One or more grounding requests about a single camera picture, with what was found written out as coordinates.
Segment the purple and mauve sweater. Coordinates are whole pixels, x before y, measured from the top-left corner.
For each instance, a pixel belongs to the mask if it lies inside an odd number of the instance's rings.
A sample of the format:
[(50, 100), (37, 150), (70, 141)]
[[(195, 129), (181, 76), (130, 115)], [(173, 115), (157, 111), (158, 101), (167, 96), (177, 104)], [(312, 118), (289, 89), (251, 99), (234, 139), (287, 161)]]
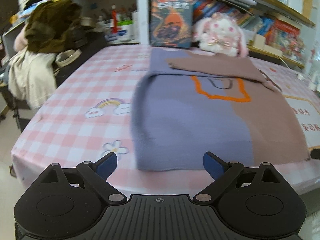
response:
[(248, 58), (154, 48), (131, 120), (140, 170), (201, 170), (206, 152), (246, 166), (310, 157), (280, 88)]

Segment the cream coat on chair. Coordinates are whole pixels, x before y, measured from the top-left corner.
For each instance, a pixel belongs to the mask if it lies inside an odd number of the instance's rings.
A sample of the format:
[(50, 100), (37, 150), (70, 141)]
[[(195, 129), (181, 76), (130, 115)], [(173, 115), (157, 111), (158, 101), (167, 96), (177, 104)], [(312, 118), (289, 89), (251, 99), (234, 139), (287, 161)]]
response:
[(14, 50), (17, 54), (9, 61), (9, 91), (31, 109), (39, 109), (57, 89), (53, 71), (56, 54), (29, 51), (25, 28), (17, 35)]

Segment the row of colourful books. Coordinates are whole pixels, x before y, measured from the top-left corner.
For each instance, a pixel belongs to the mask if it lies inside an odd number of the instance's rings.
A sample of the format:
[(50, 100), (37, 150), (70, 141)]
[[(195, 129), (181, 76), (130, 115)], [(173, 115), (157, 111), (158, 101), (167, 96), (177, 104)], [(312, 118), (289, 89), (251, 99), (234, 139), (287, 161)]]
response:
[(277, 13), (253, 14), (222, 0), (195, 0), (193, 5), (193, 26), (199, 20), (220, 12), (236, 20), (244, 32), (246, 43), (251, 46), (281, 55), (293, 61), (302, 61), (305, 44), (300, 38), (301, 25)]

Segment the pink white plush bunny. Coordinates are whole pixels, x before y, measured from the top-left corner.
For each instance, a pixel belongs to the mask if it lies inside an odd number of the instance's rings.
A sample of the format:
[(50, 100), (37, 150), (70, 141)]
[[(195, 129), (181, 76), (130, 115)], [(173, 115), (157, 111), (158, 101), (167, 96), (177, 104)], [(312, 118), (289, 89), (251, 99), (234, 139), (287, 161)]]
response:
[(215, 12), (193, 26), (193, 42), (204, 51), (231, 57), (246, 57), (248, 49), (244, 32), (236, 20)]

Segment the white wooden bookshelf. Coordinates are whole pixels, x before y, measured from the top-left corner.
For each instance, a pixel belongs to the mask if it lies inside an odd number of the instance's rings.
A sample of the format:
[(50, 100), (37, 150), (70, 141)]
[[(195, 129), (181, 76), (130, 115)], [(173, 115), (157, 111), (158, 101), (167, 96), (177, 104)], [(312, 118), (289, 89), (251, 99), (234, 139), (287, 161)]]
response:
[[(48, 0), (23, 0), (22, 16), (30, 16), (41, 1)], [(119, 42), (120, 26), (127, 24), (132, 35), (126, 42), (140, 41), (146, 34), (146, 41), (153, 46), (196, 46), (201, 22), (216, 13), (225, 14), (244, 32), (250, 56), (299, 68), (306, 65), (304, 54), (309, 43), (301, 37), (300, 29), (315, 26), (308, 14), (278, 0), (73, 1), (81, 6), (84, 16), (110, 25), (113, 42)]]

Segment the white pen cup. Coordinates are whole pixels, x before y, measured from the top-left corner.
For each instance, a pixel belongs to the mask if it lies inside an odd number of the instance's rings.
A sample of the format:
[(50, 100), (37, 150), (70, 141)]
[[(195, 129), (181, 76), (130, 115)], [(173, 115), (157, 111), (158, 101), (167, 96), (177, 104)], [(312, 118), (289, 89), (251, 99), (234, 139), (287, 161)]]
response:
[(127, 42), (134, 39), (132, 20), (118, 22), (117, 31), (118, 40), (121, 42)]

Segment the dark brown jacket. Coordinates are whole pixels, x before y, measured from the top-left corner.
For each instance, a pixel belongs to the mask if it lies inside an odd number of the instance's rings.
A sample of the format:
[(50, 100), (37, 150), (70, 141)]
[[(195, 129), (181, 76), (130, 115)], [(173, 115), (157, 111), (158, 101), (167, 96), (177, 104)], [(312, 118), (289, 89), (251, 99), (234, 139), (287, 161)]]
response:
[(88, 40), (81, 25), (81, 6), (72, 0), (38, 5), (25, 29), (27, 50), (33, 53), (61, 53), (79, 49)]

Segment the Harry Potter book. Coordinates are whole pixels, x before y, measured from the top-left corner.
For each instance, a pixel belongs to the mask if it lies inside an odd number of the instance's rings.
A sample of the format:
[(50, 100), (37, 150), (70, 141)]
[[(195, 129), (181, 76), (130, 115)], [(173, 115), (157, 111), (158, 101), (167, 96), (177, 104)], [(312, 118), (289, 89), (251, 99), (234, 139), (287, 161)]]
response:
[(151, 0), (150, 44), (189, 48), (194, 0)]

